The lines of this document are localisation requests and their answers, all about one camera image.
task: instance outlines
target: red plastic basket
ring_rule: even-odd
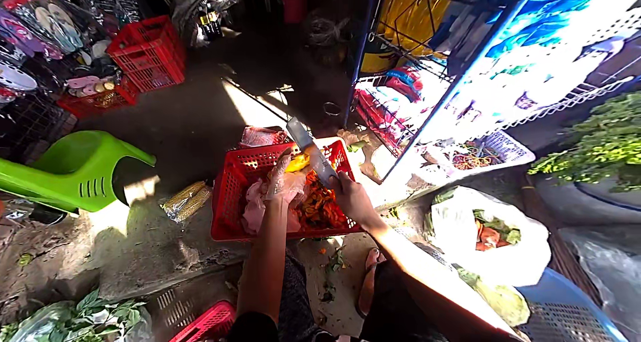
[[[139,90],[131,79],[123,76],[121,83],[112,91],[105,91],[92,96],[74,97],[65,94],[58,100],[58,106],[70,111],[78,118],[96,116],[107,110],[136,104]]]
[[[214,240],[249,241],[255,236],[248,234],[243,229],[240,218],[245,211],[247,201],[245,192],[247,188],[259,178],[265,178],[268,172],[276,165],[278,156],[291,147],[294,153],[300,149],[295,143],[275,144],[247,149],[238,149],[227,152],[222,172],[216,178],[212,196],[212,238]],[[352,180],[354,174],[349,166],[345,144],[335,141],[321,148],[325,157],[331,162],[336,162],[337,171],[343,171]],[[306,230],[287,233],[287,238],[320,238],[333,235],[343,235],[362,231],[360,226],[348,220],[348,228],[327,228]]]
[[[195,342],[205,339],[218,341],[219,338],[227,336],[235,318],[234,306],[227,301],[219,301],[169,342]]]
[[[125,25],[107,53],[140,92],[185,81],[185,47],[167,15]]]

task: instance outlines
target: cleaver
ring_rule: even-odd
[[[296,142],[298,148],[300,148],[303,153],[309,155],[309,164],[316,174],[318,174],[320,182],[325,188],[331,189],[330,177],[334,176],[338,178],[339,176],[303,128],[300,121],[298,121],[298,118],[293,117],[287,122],[287,130],[292,135],[293,141]]]

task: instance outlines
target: blue metal shelf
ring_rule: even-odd
[[[464,0],[450,0],[451,2],[463,2],[466,4],[469,4],[469,2],[464,1]],[[426,126],[429,124],[429,121],[438,113],[438,111],[453,97],[453,95],[459,90],[460,86],[462,85],[463,80],[465,77],[469,74],[469,70],[472,69],[477,62],[485,56],[485,54],[488,52],[488,50],[491,48],[491,45],[493,41],[501,34],[503,29],[509,25],[509,23],[516,17],[518,12],[521,10],[521,8],[525,5],[525,2],[527,0],[515,0],[509,5],[506,6],[501,11],[500,16],[494,22],[492,27],[490,28],[490,31],[485,35],[483,40],[479,43],[479,45],[475,48],[474,52],[472,53],[472,56],[468,59],[469,61],[467,62],[461,62],[460,65],[458,66],[458,73],[456,75],[452,75],[448,73],[448,70],[446,69],[447,66],[443,66],[435,61],[429,60],[429,58],[422,58],[422,57],[415,57],[412,55],[411,51],[404,50],[402,47],[398,47],[394,45],[394,43],[390,43],[388,40],[383,38],[380,35],[377,35],[376,33],[376,28],[378,26],[378,19],[380,16],[378,15],[380,11],[380,6],[383,0],[369,0],[369,5],[368,5],[368,10],[365,16],[365,22],[363,25],[362,29],[362,34],[360,36],[360,43],[359,43],[359,48],[357,51],[357,57],[356,57],[356,67],[354,70],[354,73],[352,75],[352,87],[350,89],[350,95],[348,100],[350,101],[348,108],[346,108],[345,113],[344,113],[344,119],[343,119],[343,124],[347,125],[348,121],[348,116],[349,112],[352,108],[352,102],[353,102],[353,96],[354,96],[354,89],[356,87],[356,84],[358,83],[358,75],[359,71],[363,62],[363,57],[365,53],[365,44],[368,41],[373,41],[374,38],[379,38],[381,39],[384,43],[386,43],[390,48],[394,51],[396,51],[397,54],[400,56],[404,56],[407,59],[413,60],[414,62],[417,62],[419,65],[421,63],[432,63],[435,65],[438,65],[440,68],[442,68],[442,71],[439,71],[435,73],[434,71],[430,70],[433,74],[440,76],[443,80],[450,82],[450,86],[445,91],[443,96],[440,98],[440,100],[437,102],[436,106],[432,109],[431,113],[429,116],[426,118],[426,120],[423,122],[421,127],[417,130],[417,132],[414,133],[412,138],[410,139],[409,144],[403,149],[403,152],[400,154],[400,156],[397,158],[396,162],[394,165],[390,168],[389,171],[386,172],[385,176],[383,177],[383,180],[385,180],[390,173],[394,170],[396,166],[398,166],[399,162],[404,158],[408,150],[412,149],[416,143],[418,142],[418,138],[421,135],[421,133],[424,131]],[[433,28],[433,31],[435,32],[436,25],[434,23],[431,23],[431,27]],[[392,29],[395,30],[397,33],[397,38],[398,35],[402,35],[404,38],[409,38],[412,40],[414,43],[417,43],[417,47],[423,45],[427,46],[427,40],[425,41],[420,41],[420,40],[415,40],[413,38],[410,38],[408,35],[399,33],[394,27],[391,27]]]

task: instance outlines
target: concrete floor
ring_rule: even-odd
[[[213,179],[225,152],[236,147],[246,125],[283,126],[275,114],[293,114],[311,126],[317,137],[335,135],[337,124],[324,117],[322,105],[346,103],[349,80],[340,70],[315,64],[297,45],[292,38],[267,39],[250,31],[218,40],[191,52],[185,83],[144,94],[136,106],[82,120],[78,129],[108,131],[156,155],[158,163],[155,168],[135,161],[117,166],[116,185],[146,182],[145,192],[130,203],[131,208],[117,201],[97,213],[18,231],[0,255],[0,271],[6,276],[0,281],[0,323],[40,303],[77,300],[96,285],[109,299],[151,295],[152,312],[153,300],[169,289],[201,302],[194,305],[195,316],[219,298],[233,299],[224,282],[237,280],[249,246],[211,240],[209,201],[183,224],[168,219],[158,205],[194,181]],[[230,77],[259,96],[267,108],[221,77]],[[293,88],[284,92],[285,103],[269,93],[283,85]],[[390,221],[418,237],[431,197],[407,203],[399,209],[401,220]],[[327,275],[325,264],[341,245],[346,268]],[[362,319],[354,305],[365,256],[373,245],[369,236],[355,233],[344,239],[304,240],[294,248],[306,266],[316,321],[334,334],[357,336],[360,332]],[[326,249],[325,255],[318,252],[320,248]],[[36,258],[21,268],[16,260],[23,253]],[[336,288],[333,302],[321,302],[325,281]],[[209,286],[205,295],[198,288],[203,283]],[[168,329],[160,334],[175,333],[165,326]]]

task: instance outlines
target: yellow fruit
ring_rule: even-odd
[[[309,155],[300,154],[292,158],[292,161],[289,162],[289,165],[284,171],[285,173],[294,173],[300,171],[306,166],[309,166]]]

